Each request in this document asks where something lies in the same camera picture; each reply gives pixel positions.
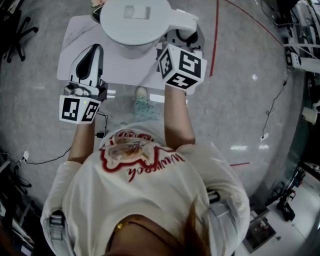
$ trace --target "hair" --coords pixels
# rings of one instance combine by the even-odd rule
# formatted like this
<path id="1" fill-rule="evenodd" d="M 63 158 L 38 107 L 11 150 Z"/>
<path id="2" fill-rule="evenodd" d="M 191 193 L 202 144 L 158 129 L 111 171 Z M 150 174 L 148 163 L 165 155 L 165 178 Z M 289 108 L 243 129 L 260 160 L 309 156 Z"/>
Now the hair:
<path id="1" fill-rule="evenodd" d="M 200 231 L 197 231 L 196 201 L 190 207 L 189 215 L 182 227 L 181 252 L 183 256 L 210 256 L 209 228 L 208 223 L 201 222 Z"/>

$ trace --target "chair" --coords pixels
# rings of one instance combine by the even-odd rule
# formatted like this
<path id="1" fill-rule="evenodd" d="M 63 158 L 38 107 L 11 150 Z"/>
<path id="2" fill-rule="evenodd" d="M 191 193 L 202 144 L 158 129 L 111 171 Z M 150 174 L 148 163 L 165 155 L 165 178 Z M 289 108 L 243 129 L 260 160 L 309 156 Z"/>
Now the chair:
<path id="1" fill-rule="evenodd" d="M 299 0 L 276 0 L 277 7 L 273 7 L 272 4 L 267 2 L 268 0 L 261 0 L 260 8 L 263 14 L 276 26 L 291 26 L 298 24 L 299 20 L 292 8 L 298 3 Z M 279 17 L 274 21 L 273 15 L 270 17 L 264 10 L 264 3 L 272 10 L 272 12 L 279 14 Z"/>
<path id="2" fill-rule="evenodd" d="M 6 54 L 8 52 L 7 57 L 5 57 L 6 62 L 10 63 L 12 59 L 12 54 L 16 49 L 21 61 L 23 62 L 26 59 L 26 56 L 22 54 L 20 40 L 32 31 L 37 33 L 39 29 L 34 26 L 23 32 L 25 25 L 29 23 L 31 20 L 30 17 L 26 17 L 18 29 L 19 21 L 21 18 L 21 10 L 17 10 L 13 14 L 11 14 L 8 11 L 3 11 L 1 13 L 1 17 L 4 18 L 5 16 L 8 16 L 8 18 L 0 24 L 0 33 L 2 41 L 0 49 L 1 54 Z"/>

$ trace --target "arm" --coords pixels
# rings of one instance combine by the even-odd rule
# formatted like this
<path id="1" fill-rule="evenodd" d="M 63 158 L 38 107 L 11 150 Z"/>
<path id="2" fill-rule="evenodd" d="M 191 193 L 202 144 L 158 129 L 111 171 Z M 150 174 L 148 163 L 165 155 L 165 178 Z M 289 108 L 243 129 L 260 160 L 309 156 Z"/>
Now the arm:
<path id="1" fill-rule="evenodd" d="M 76 127 L 68 161 L 83 164 L 94 152 L 95 120 L 90 124 L 79 124 Z"/>
<path id="2" fill-rule="evenodd" d="M 166 145 L 174 150 L 196 142 L 185 92 L 168 85 L 164 91 L 164 135 Z"/>

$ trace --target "shoe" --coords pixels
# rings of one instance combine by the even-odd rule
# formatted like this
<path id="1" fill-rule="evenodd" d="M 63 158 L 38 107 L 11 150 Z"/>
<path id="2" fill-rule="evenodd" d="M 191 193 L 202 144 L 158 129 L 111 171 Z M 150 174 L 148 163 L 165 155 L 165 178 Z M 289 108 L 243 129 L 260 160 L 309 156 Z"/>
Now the shoe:
<path id="1" fill-rule="evenodd" d="M 142 87 L 142 86 L 139 86 L 136 91 L 135 91 L 135 98 L 143 98 L 143 97 L 147 97 L 148 96 L 148 93 L 147 93 L 147 90 L 146 88 Z"/>

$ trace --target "person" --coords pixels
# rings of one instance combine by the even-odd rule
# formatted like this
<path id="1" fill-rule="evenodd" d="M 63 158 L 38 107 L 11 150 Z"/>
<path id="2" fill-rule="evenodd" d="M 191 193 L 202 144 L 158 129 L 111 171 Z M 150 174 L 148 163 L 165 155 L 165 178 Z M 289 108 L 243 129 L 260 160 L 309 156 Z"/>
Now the person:
<path id="1" fill-rule="evenodd" d="M 76 256 L 229 256 L 244 239 L 240 180 L 212 142 L 196 143 L 185 92 L 164 94 L 163 120 L 139 87 L 136 122 L 108 133 L 98 151 L 95 123 L 77 126 L 41 216 L 56 255 L 48 223 L 58 210 Z"/>

